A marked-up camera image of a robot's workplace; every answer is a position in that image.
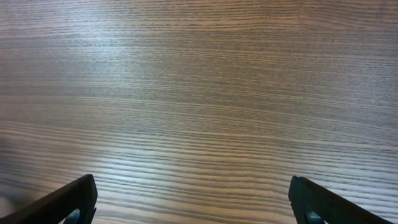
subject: black object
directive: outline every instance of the black object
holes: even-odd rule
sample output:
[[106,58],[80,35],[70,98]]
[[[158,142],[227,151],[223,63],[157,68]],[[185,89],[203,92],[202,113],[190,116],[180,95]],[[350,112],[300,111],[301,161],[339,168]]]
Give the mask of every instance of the black object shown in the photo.
[[304,177],[293,176],[289,200],[298,224],[392,224]]
[[3,223],[89,224],[95,213],[97,188],[91,174],[84,175],[66,186],[0,220]]

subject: dark wood grain streak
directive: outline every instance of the dark wood grain streak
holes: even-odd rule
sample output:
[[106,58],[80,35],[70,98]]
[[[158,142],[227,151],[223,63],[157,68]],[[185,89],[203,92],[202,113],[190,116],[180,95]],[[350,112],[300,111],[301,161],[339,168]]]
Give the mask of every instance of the dark wood grain streak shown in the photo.
[[1,197],[94,223],[295,223],[303,175],[398,223],[398,4],[1,1]]

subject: black plastic part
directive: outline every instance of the black plastic part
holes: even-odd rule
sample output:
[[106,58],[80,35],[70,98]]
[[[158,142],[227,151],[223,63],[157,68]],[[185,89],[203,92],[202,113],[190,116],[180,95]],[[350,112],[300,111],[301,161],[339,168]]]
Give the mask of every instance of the black plastic part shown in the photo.
[[298,224],[392,224],[304,177],[292,178],[289,200]]
[[69,219],[71,223],[89,224],[95,213],[97,195],[94,177],[87,174],[0,221],[2,224],[59,224],[71,215],[66,219],[67,223]]

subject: laminate wood surface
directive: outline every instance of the laminate wood surface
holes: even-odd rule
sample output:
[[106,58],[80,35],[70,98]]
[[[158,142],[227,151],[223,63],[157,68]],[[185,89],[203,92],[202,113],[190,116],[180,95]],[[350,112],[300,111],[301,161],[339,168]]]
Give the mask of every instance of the laminate wood surface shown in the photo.
[[295,223],[301,175],[398,223],[395,0],[3,0],[1,197],[93,223]]

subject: wooden surface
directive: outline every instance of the wooden surface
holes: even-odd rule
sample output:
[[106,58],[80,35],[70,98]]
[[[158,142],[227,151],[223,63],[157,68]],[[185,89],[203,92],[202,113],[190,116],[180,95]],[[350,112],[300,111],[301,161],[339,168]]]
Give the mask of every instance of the wooden surface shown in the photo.
[[1,195],[285,224],[302,175],[398,223],[397,59],[395,0],[1,1]]

